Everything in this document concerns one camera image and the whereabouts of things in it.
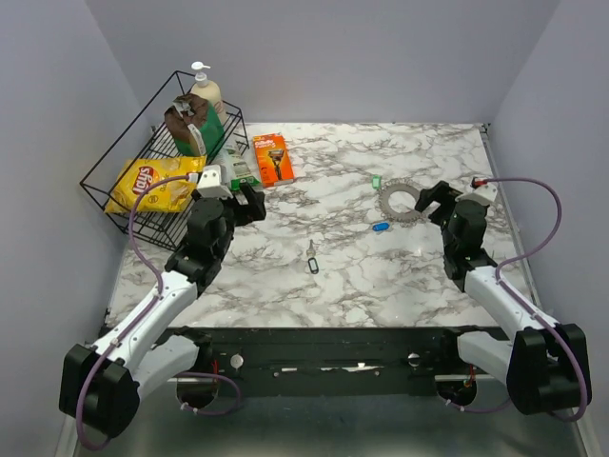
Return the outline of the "round metal keyring disc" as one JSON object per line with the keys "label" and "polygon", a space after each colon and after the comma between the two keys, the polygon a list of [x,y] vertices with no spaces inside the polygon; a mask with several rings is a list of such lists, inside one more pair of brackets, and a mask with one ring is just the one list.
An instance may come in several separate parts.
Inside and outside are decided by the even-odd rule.
{"label": "round metal keyring disc", "polygon": [[420,190],[408,180],[390,180],[382,184],[378,193],[378,207],[390,222],[412,225],[423,219],[423,214],[415,210]]}

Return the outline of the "key with green tag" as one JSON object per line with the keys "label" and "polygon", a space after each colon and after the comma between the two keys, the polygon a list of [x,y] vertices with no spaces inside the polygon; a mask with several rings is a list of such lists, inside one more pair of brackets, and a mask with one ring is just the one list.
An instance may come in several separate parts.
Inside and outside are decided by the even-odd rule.
{"label": "key with green tag", "polygon": [[374,175],[372,177],[372,188],[379,189],[382,185],[382,177],[380,175]]}

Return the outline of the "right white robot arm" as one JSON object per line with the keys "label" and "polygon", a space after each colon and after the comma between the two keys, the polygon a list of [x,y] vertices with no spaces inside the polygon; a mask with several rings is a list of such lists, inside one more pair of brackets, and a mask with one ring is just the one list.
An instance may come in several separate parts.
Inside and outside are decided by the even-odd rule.
{"label": "right white robot arm", "polygon": [[440,181],[423,189],[415,206],[437,208],[430,221],[442,234],[447,277],[501,327],[500,341],[483,330],[467,331],[438,349],[440,366],[451,373],[472,365],[502,382],[508,402],[520,413],[547,413],[563,422],[583,417],[592,400],[586,336],[562,324],[516,290],[482,246],[486,215],[497,196],[496,178],[475,178],[462,193]]}

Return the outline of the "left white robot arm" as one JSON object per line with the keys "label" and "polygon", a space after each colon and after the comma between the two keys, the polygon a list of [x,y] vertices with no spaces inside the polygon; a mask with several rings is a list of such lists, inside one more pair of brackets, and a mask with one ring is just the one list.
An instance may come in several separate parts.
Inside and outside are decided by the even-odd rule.
{"label": "left white robot arm", "polygon": [[202,377],[213,386],[225,380],[204,338],[168,329],[212,284],[236,228],[265,216],[264,193],[248,183],[236,193],[200,186],[184,236],[164,265],[131,246],[132,256],[150,270],[136,289],[139,300],[97,340],[74,345],[63,361],[59,408],[74,419],[85,447],[97,447],[88,442],[87,429],[106,441],[118,437],[142,401],[174,377]]}

